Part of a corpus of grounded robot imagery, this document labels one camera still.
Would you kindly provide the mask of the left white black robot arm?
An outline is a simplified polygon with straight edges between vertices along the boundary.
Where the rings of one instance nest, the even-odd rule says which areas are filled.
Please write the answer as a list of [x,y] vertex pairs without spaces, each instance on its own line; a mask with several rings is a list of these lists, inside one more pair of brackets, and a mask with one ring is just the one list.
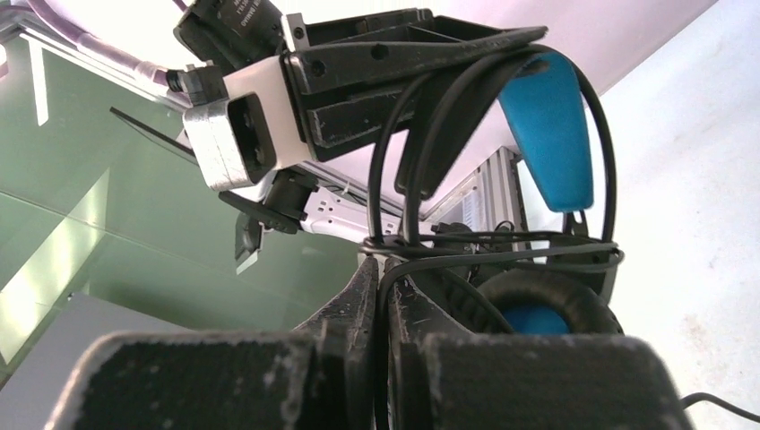
[[301,164],[419,125],[432,108],[413,93],[425,74],[448,76],[547,31],[417,8],[308,24],[269,1],[190,5],[174,33],[202,65],[170,71],[167,80],[190,99],[183,127],[205,183],[241,212],[238,266],[255,259],[266,230],[361,242],[365,208]]

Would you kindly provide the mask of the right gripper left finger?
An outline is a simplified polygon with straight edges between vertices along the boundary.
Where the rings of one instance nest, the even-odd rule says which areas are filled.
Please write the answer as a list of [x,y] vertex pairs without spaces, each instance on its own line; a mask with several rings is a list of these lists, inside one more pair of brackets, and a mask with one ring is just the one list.
[[76,363],[50,429],[370,429],[378,262],[292,331],[118,331]]

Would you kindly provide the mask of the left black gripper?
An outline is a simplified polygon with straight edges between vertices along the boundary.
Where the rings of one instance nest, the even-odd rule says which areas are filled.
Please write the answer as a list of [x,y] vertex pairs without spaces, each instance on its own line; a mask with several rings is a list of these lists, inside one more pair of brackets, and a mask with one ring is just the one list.
[[[282,27],[282,16],[270,1],[195,1],[173,33],[199,60],[235,72],[287,48],[295,30]],[[546,26],[498,29],[432,16],[409,8],[299,24],[302,36],[294,40],[314,47],[285,55],[285,70],[297,93],[315,95],[472,63],[548,33]]]

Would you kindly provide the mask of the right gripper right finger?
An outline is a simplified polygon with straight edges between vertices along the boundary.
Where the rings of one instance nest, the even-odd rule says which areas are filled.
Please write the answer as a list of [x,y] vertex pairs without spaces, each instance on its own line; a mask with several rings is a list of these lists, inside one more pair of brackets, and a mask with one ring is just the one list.
[[688,429],[669,372],[609,309],[608,274],[508,262],[474,288],[472,259],[388,263],[391,429]]

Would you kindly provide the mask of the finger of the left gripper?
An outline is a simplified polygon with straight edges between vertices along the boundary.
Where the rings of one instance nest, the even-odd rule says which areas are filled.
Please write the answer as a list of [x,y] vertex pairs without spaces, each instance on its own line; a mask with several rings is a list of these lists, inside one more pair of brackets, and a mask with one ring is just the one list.
[[473,64],[307,95],[307,145],[313,159],[328,161],[377,142],[402,93],[419,82],[392,127],[409,133],[393,186],[403,196],[416,194],[425,201],[510,80],[507,64]]

